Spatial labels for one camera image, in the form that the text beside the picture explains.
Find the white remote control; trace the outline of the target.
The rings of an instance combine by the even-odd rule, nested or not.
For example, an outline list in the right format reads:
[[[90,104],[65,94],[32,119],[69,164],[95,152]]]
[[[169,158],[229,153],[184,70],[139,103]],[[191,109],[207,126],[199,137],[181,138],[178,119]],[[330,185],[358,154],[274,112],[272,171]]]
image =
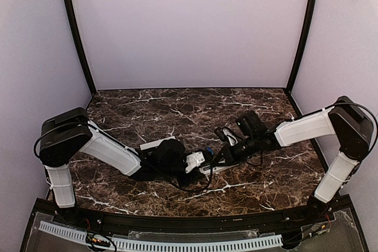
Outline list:
[[[235,166],[238,166],[239,163],[236,163],[236,164],[233,164],[233,165],[225,165],[225,164],[221,164],[220,166],[214,166],[213,167],[213,173],[218,173],[218,172],[222,172],[222,171],[225,171],[227,169],[230,169],[230,168],[233,168]],[[209,175],[210,174],[210,165],[205,165],[205,166],[202,166],[199,171],[204,174],[204,175]]]

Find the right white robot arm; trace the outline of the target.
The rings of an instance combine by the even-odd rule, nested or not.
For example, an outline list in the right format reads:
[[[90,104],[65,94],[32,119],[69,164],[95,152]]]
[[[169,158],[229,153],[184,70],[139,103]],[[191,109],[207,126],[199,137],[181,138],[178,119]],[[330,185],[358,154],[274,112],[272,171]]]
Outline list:
[[[377,142],[376,117],[347,96],[339,97],[323,109],[286,120],[274,129],[268,129],[254,111],[239,116],[236,124],[245,138],[238,138],[232,144],[221,129],[216,129],[215,133],[225,145],[211,161],[211,166],[233,165],[258,152],[270,152],[322,136],[337,137],[338,154],[307,201],[304,217],[310,221],[326,213],[336,193],[358,170]]]

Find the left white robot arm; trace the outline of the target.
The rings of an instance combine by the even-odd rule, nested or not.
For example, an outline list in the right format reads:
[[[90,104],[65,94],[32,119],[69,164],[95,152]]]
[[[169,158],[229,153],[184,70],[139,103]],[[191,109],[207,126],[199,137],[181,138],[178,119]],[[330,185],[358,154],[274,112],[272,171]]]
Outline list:
[[[82,107],[46,120],[33,151],[47,171],[59,208],[76,204],[69,161],[77,153],[90,155],[138,182],[175,178],[180,187],[205,161],[202,151],[187,153],[174,138],[140,150],[128,147],[100,129]]]

